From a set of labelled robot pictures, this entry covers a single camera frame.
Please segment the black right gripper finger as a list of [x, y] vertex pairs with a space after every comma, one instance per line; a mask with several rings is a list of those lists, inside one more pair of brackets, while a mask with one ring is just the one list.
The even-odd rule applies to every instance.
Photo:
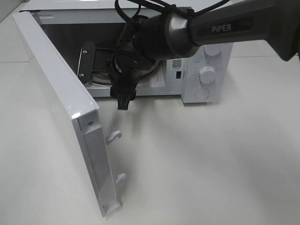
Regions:
[[134, 87], [112, 86], [110, 96], [117, 100], [118, 110], [127, 111], [130, 101], [135, 100], [136, 89]]

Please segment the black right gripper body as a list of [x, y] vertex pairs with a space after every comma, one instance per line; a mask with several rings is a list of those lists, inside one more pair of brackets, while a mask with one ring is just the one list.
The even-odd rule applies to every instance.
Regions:
[[107, 73], [112, 86], [134, 87], [142, 76], [155, 69], [155, 61], [129, 43], [116, 49], [96, 47], [93, 73]]

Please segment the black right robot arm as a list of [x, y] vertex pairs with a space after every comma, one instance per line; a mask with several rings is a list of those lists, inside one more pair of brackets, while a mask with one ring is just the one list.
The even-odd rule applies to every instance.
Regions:
[[110, 56], [110, 94], [119, 110], [127, 110], [135, 99], [144, 70], [157, 61], [192, 57], [202, 45], [265, 40], [285, 61], [300, 51], [297, 0], [245, 0], [232, 5], [222, 0], [197, 12], [161, 0], [139, 0], [137, 5], [158, 15], [129, 17], [118, 1], [114, 3], [126, 23]]

